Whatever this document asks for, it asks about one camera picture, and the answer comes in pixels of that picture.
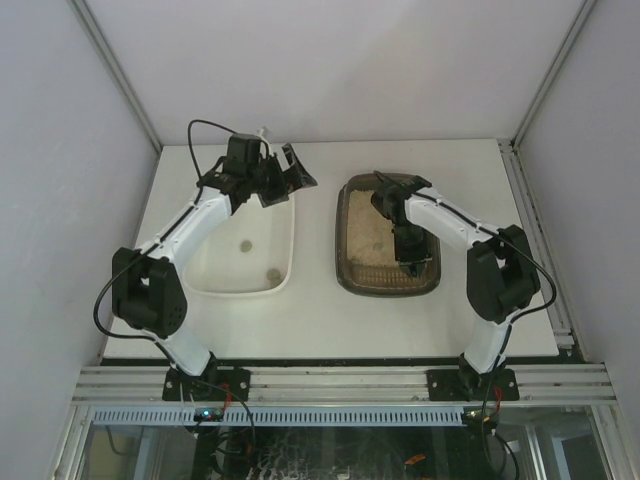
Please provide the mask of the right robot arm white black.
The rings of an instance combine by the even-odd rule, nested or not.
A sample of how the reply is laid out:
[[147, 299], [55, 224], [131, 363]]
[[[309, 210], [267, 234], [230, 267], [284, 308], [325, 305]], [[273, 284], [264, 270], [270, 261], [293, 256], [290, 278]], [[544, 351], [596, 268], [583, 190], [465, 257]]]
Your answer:
[[420, 176], [399, 181], [382, 173], [371, 204], [392, 223], [396, 262], [409, 277], [426, 268], [433, 236], [462, 253], [466, 298], [475, 315], [471, 340], [461, 354], [463, 375], [482, 378], [504, 363], [513, 323], [540, 291], [539, 264], [517, 225], [482, 222], [443, 197]]

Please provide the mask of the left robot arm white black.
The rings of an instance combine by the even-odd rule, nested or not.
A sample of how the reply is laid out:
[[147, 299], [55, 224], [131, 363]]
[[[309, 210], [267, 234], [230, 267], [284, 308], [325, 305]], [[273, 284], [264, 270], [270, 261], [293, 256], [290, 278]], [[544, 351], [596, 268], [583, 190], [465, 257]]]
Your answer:
[[275, 152], [261, 135], [232, 134], [225, 154], [199, 174], [193, 198], [175, 219], [140, 247], [114, 253], [103, 289], [113, 315], [134, 329], [132, 339], [155, 344], [182, 373], [200, 377], [213, 370], [215, 355], [186, 323], [181, 275], [189, 260], [252, 197], [268, 208], [316, 184], [291, 144]]

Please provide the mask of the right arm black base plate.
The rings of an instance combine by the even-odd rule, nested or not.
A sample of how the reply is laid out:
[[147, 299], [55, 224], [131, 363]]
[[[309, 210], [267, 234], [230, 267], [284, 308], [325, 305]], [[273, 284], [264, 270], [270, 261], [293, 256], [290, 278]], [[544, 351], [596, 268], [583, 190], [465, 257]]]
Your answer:
[[430, 369], [426, 372], [426, 385], [429, 399], [436, 402], [496, 401], [497, 394], [506, 401], [517, 401], [520, 393], [515, 372], [512, 369], [500, 368], [496, 372], [477, 374], [462, 369]]

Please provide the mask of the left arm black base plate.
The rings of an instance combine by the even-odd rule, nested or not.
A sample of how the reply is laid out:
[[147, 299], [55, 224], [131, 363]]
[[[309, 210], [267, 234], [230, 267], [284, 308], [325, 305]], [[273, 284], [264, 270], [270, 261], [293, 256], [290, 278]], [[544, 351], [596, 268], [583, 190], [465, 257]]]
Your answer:
[[212, 375], [191, 377], [170, 368], [164, 379], [162, 400], [166, 402], [222, 402], [246, 401], [251, 385], [251, 372], [247, 369], [221, 369]]

